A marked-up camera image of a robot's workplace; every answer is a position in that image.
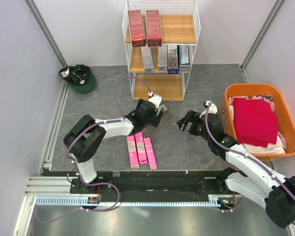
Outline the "purple RiO toothpaste box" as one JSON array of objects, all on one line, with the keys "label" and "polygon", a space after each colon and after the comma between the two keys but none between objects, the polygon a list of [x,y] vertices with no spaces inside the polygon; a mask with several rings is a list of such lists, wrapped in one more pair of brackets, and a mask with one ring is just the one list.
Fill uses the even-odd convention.
[{"label": "purple RiO toothpaste box", "polygon": [[168,74],[174,75],[179,73],[179,62],[178,62],[178,47],[177,45],[167,45],[167,70]]}]

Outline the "silver Protefix toothpaste box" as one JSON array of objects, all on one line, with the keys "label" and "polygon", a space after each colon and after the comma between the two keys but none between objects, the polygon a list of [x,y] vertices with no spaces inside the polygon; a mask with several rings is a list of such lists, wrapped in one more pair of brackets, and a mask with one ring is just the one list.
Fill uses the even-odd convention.
[{"label": "silver Protefix toothpaste box", "polygon": [[141,53],[142,53],[142,60],[143,60],[145,73],[153,73],[154,65],[153,65],[151,49],[147,46],[141,47]]}]

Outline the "slim silver toothpaste box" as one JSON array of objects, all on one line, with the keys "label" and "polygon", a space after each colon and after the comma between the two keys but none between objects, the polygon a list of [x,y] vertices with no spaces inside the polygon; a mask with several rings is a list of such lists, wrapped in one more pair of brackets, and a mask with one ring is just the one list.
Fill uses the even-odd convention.
[{"label": "slim silver toothpaste box", "polygon": [[159,71],[167,71],[167,45],[158,48],[157,65]]}]

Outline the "dark red toothpaste box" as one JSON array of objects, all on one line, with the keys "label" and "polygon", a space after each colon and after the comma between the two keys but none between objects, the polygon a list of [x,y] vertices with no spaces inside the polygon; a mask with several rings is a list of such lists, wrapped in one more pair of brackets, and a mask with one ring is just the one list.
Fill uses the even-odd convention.
[{"label": "dark red toothpaste box", "polygon": [[140,10],[128,10],[129,29],[133,47],[146,46],[146,33]]}]

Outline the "silver red box front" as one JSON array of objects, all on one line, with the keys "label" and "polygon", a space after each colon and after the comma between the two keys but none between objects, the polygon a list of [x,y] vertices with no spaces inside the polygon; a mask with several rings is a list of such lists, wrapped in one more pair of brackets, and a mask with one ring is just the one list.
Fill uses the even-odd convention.
[{"label": "silver red box front", "polygon": [[148,47],[162,46],[162,28],[159,10],[146,11],[147,45]]}]

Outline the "silver red box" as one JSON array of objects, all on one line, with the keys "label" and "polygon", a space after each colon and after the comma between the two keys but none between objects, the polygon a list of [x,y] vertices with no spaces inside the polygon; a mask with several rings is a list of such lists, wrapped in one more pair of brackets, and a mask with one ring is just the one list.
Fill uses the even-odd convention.
[{"label": "silver red box", "polygon": [[158,107],[157,116],[163,116],[167,110],[168,108],[164,104],[160,105]]},{"label": "silver red box", "polygon": [[148,47],[162,46],[162,28],[159,10],[146,11],[147,45]]}]

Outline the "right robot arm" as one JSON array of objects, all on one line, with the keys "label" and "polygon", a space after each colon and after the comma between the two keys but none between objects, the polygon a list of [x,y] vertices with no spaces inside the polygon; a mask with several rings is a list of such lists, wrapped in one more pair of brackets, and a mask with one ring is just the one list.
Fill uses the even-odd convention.
[{"label": "right robot arm", "polygon": [[177,121],[180,130],[202,137],[210,150],[238,170],[227,169],[225,177],[215,181],[216,190],[237,192],[261,206],[280,228],[295,225],[295,176],[286,177],[249,153],[235,138],[223,130],[216,112],[195,111]]}]

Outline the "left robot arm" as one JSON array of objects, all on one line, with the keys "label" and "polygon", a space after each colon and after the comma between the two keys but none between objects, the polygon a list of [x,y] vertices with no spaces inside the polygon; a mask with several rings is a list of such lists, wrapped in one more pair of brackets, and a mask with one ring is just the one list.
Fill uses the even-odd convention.
[{"label": "left robot arm", "polygon": [[116,119],[94,119],[85,115],[66,134],[63,139],[66,157],[75,165],[83,190],[94,193],[98,188],[93,157],[101,142],[111,137],[135,135],[146,125],[157,127],[164,114],[161,102],[162,97],[157,94],[148,100],[140,99],[133,111]]}]

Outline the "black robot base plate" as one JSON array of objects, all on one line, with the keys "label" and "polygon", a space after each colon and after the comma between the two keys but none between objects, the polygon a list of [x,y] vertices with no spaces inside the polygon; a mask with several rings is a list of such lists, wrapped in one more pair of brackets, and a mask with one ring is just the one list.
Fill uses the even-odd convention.
[{"label": "black robot base plate", "polygon": [[226,178],[233,173],[243,174],[233,168],[217,171],[102,171],[90,183],[83,183],[79,178],[71,182],[71,193],[112,195],[119,190],[126,192],[172,191],[208,194],[232,194],[226,187]]}]

